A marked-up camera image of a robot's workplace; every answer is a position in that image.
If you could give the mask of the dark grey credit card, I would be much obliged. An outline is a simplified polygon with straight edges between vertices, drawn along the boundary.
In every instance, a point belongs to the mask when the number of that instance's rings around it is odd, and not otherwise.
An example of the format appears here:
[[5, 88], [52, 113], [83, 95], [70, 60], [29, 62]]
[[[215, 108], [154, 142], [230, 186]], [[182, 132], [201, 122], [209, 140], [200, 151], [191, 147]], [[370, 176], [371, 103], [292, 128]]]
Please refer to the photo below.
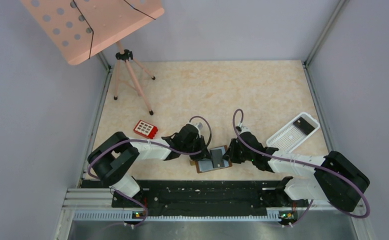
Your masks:
[[214, 169], [221, 169], [225, 167], [223, 159], [223, 150], [221, 148], [214, 148], [210, 150], [212, 167]]

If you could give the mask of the black credit card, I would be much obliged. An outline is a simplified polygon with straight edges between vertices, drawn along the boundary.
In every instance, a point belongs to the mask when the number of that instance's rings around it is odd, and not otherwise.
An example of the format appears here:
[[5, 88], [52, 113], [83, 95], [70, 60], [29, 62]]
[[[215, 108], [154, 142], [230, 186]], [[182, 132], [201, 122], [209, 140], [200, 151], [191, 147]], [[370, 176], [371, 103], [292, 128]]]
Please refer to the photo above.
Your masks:
[[316, 128], [311, 125], [307, 120], [305, 120], [303, 117], [299, 117], [293, 122], [293, 125], [299, 129], [303, 134], [308, 136], [311, 134]]

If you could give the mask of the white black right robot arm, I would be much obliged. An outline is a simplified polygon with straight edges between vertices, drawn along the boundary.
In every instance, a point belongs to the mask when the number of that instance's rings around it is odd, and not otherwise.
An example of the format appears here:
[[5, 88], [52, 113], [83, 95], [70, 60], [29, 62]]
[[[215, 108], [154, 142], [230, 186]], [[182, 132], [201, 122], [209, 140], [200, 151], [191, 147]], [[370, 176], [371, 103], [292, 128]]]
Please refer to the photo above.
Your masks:
[[223, 158], [234, 164], [249, 161], [260, 171], [288, 174], [282, 190], [291, 200], [326, 201], [347, 213], [354, 211], [370, 186], [369, 178], [338, 151], [321, 156], [291, 153], [263, 146], [249, 131], [231, 140]]

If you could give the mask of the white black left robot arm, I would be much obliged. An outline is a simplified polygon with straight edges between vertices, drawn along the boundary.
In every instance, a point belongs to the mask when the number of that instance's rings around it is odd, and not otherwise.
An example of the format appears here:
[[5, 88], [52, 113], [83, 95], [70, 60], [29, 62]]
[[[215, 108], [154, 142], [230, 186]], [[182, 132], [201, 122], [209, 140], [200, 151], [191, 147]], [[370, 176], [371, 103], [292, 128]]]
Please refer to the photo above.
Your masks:
[[179, 132], [161, 138], [143, 140], [127, 137], [122, 131], [110, 136], [88, 156], [87, 173], [97, 177], [104, 188], [110, 187], [128, 197], [135, 196], [141, 187], [128, 173], [136, 161], [169, 161], [181, 155], [202, 160], [210, 154], [201, 135], [202, 123], [187, 123]]

